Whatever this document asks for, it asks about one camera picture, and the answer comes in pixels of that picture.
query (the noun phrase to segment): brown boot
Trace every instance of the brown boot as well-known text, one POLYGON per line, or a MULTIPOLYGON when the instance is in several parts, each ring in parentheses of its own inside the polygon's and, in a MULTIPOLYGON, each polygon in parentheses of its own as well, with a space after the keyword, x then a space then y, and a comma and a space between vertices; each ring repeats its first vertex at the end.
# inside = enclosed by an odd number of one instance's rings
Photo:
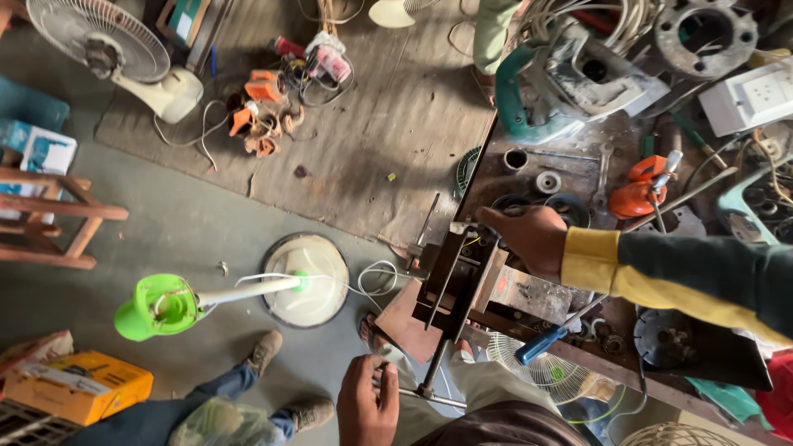
POLYGON ((281 344, 283 343, 284 337, 276 330, 262 336, 262 339, 253 348, 251 355, 246 359, 256 376, 261 378, 264 375, 264 369, 267 368, 273 356, 281 349, 281 344))
POLYGON ((292 413, 292 422, 295 425, 295 433, 301 433, 309 429, 318 428, 336 415, 333 409, 333 401, 327 398, 317 398, 313 400, 291 404, 284 409, 292 413))

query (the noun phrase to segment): white electrical socket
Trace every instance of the white electrical socket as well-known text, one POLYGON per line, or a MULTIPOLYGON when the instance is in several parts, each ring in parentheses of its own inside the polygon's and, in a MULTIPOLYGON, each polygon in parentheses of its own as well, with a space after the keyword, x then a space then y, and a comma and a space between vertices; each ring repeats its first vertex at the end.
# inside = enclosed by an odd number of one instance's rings
POLYGON ((721 81, 699 95, 716 136, 793 114, 793 57, 721 81))

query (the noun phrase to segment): gray floor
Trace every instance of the gray floor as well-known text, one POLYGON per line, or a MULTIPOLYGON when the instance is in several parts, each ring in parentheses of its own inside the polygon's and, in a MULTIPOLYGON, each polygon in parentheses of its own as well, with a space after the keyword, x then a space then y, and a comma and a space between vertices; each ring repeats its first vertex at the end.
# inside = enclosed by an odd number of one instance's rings
MULTIPOLYGON (((262 332, 279 329, 283 349, 263 382, 241 401, 275 409, 317 394, 335 399, 350 359, 366 352, 355 329, 373 308, 363 296, 350 294, 334 321, 313 330, 279 326, 258 299, 250 299, 219 307, 185 333, 143 343, 119 336, 113 313, 131 297, 138 279, 150 274, 181 275, 197 289, 233 286, 240 276, 259 272, 262 255, 275 241, 298 231, 333 240, 346 256, 353 279, 374 261, 395 261, 386 246, 95 144, 94 126, 113 94, 113 84, 96 80, 32 29, 4 34, 0 74, 71 104, 63 133, 80 143, 71 173, 90 179, 100 201, 130 212, 127 221, 105 222, 89 244, 86 252, 98 261, 92 271, 0 263, 0 348, 70 329, 77 349, 95 349, 151 371, 152 397, 161 399, 170 398, 172 391, 184 396, 238 363, 262 332), (228 278, 218 267, 221 260, 230 269, 228 278)), ((59 222, 68 228, 74 225, 59 222)), ((333 421, 293 443, 337 444, 337 432, 333 421)))

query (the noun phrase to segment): wooden stool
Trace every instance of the wooden stool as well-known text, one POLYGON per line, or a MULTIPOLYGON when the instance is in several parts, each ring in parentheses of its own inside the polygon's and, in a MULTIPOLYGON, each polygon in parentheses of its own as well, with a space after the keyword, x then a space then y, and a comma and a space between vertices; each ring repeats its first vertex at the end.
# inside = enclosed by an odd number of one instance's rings
POLYGON ((103 205, 97 201, 88 193, 91 183, 86 179, 0 167, 0 184, 3 183, 35 184, 43 186, 44 192, 40 197, 0 194, 0 209, 23 213, 18 221, 0 218, 0 233, 24 235, 33 245, 23 247, 0 244, 0 260, 20 260, 90 270, 97 261, 92 256, 83 255, 82 251, 99 229, 102 220, 126 220, 129 216, 129 211, 122 207, 103 205), (58 200, 61 190, 66 190, 77 202, 58 200), (48 239, 59 236, 61 229, 42 222, 47 213, 86 218, 65 250, 61 250, 48 239))

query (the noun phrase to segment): wrench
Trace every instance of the wrench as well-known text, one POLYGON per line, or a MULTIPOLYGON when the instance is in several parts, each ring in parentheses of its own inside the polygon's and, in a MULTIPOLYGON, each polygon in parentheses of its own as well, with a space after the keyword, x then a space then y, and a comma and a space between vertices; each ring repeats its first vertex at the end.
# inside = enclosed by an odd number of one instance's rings
POLYGON ((595 205, 597 210, 605 210, 608 203, 606 181, 608 180, 608 160, 611 158, 612 153, 614 153, 614 147, 611 144, 600 145, 600 171, 597 177, 597 192, 592 196, 592 204, 595 205))

